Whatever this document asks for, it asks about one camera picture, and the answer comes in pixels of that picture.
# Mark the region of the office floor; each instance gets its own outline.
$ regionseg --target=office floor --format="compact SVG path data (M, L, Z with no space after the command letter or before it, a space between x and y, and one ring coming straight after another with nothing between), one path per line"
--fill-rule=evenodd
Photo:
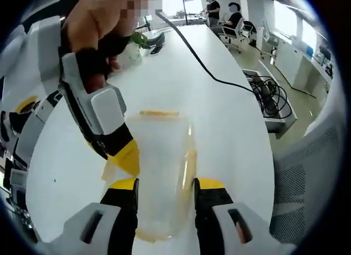
M246 51L242 51L240 54L233 47L229 48L229 52L231 52L239 66L243 69L257 70L258 61L262 60L259 51L250 46L248 46ZM277 153L303 137L307 127L316 119L321 108L315 98L292 89L279 70L274 65L270 64L269 57L264 58L262 61L277 79L280 86L285 89L298 118L279 140L276 139L275 134L269 134L272 151L273 153Z

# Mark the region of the gray mesh chair back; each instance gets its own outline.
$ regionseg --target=gray mesh chair back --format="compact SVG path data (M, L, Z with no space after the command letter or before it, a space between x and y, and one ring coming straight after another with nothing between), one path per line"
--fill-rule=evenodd
M297 244L331 195L343 149L343 120L332 114L283 154L274 156L275 195L270 233Z

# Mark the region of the white table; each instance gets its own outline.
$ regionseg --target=white table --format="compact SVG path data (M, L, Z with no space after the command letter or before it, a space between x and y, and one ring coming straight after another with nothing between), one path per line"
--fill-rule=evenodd
M180 30L218 79L250 87L234 58L207 26ZM165 36L159 55L147 56L141 65L109 79L123 94L126 116L144 109L178 110L189 116L195 127L197 175L220 179L234 201L247 204L270 222L273 157L254 95L215 82L174 31ZM85 205L100 201L104 164L83 139L61 99L39 137L27 178L27 206L43 241L57 237L64 221ZM196 239L193 226L191 238ZM135 240L133 253L156 248L169 253L169 243Z

